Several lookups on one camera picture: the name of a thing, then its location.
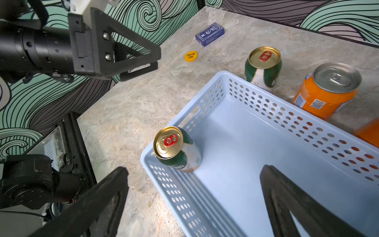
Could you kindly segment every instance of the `marble countertop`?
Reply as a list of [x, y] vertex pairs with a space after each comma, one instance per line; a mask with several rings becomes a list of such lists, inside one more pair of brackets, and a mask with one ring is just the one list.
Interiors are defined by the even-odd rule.
[[[195, 34], [213, 22], [225, 35], [202, 47]], [[357, 96], [329, 122], [351, 132], [379, 117], [379, 49], [205, 7], [161, 45], [158, 70], [116, 84], [78, 119], [97, 181], [118, 166], [129, 172], [118, 236], [184, 236], [142, 167], [141, 152], [217, 72], [243, 78], [245, 60], [259, 46], [282, 54], [275, 95], [290, 101], [318, 65], [343, 62], [363, 80]], [[186, 62], [192, 50], [198, 58]]]

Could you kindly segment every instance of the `red pull tab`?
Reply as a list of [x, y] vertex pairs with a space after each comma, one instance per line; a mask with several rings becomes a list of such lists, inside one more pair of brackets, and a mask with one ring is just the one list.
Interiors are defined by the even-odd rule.
[[271, 57], [272, 54], [273, 53], [271, 51], [266, 50], [266, 51], [263, 52], [263, 54], [261, 54], [259, 56], [259, 60], [261, 60], [261, 61], [267, 61]]
[[167, 146], [172, 146], [178, 141], [178, 137], [176, 135], [171, 135], [168, 138], [164, 140], [164, 145]]

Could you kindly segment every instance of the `screw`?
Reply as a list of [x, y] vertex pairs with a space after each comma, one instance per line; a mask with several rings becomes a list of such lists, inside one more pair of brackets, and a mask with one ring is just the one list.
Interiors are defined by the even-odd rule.
[[107, 32], [104, 32], [104, 33], [103, 33], [103, 38], [104, 38], [105, 40], [109, 40], [109, 34], [108, 34]]
[[106, 59], [107, 61], [112, 61], [112, 56], [111, 56], [110, 54], [106, 53], [106, 54], [105, 54], [105, 59]]

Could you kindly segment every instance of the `can label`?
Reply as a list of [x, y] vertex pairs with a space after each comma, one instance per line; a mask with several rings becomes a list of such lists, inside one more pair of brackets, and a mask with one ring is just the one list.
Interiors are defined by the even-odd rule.
[[259, 69], [251, 66], [249, 60], [247, 60], [245, 63], [245, 80], [269, 92], [273, 92], [281, 68], [282, 61], [272, 68]]

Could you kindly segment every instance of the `wave pattern wallpaper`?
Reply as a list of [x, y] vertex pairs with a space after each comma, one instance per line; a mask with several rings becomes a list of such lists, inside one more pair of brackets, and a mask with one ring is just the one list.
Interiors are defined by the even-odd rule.
[[379, 0], [206, 0], [208, 6], [379, 44]]
[[[50, 17], [47, 26], [68, 28], [68, 12], [61, 0], [42, 0]], [[196, 0], [121, 0], [117, 7], [108, 5], [105, 12], [139, 35], [157, 45], [198, 12]], [[33, 12], [23, 16], [33, 19]], [[118, 42], [144, 52], [123, 37]], [[63, 84], [44, 74], [35, 74], [28, 84], [22, 80], [11, 85], [0, 78], [0, 159], [24, 153], [33, 143], [70, 111], [82, 113], [102, 97], [119, 77], [94, 80], [75, 76]]]

